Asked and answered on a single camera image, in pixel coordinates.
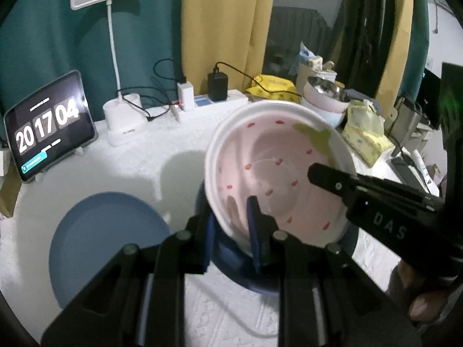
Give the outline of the person right hand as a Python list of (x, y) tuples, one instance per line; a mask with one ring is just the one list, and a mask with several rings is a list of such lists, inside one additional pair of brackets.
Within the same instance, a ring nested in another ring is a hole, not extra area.
[(425, 280), (403, 260), (397, 265), (397, 273), (406, 292), (405, 309), (410, 319), (423, 324), (436, 321), (448, 303), (450, 293), (425, 284)]

